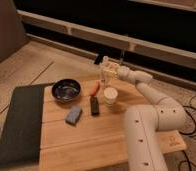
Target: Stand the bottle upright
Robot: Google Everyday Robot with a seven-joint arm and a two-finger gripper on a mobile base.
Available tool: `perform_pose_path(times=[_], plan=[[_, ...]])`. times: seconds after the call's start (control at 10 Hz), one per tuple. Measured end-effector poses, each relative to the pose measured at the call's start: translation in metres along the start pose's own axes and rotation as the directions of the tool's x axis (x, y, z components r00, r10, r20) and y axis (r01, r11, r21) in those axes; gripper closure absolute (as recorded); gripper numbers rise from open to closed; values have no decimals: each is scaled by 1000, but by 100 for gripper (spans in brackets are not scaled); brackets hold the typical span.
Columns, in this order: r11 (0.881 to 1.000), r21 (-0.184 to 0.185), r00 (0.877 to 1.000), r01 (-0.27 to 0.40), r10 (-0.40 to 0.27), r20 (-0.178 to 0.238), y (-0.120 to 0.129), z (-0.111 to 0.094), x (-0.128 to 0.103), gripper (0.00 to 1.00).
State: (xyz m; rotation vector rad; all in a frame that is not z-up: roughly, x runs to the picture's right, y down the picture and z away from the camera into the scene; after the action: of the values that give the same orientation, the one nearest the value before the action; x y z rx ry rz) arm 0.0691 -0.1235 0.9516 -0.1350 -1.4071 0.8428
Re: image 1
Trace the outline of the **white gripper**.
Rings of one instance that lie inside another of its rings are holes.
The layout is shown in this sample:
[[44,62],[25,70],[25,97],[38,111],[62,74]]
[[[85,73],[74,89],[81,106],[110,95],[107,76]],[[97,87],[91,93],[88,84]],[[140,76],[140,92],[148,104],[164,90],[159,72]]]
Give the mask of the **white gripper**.
[[108,84],[108,77],[115,77],[117,75],[117,70],[119,68],[118,63],[109,62],[109,57],[104,56],[101,65],[101,74],[102,74],[102,82],[103,87],[106,87]]

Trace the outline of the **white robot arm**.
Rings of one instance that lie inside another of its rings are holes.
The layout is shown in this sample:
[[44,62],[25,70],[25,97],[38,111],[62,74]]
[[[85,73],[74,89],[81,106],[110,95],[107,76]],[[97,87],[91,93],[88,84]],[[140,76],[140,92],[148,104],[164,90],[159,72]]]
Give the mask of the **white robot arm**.
[[149,102],[148,105],[129,107],[124,115],[130,171],[168,171],[156,132],[181,128],[186,122],[183,106],[173,97],[150,87],[151,74],[133,71],[111,62],[107,56],[100,64],[100,73],[104,86],[109,78],[126,81],[133,84]]

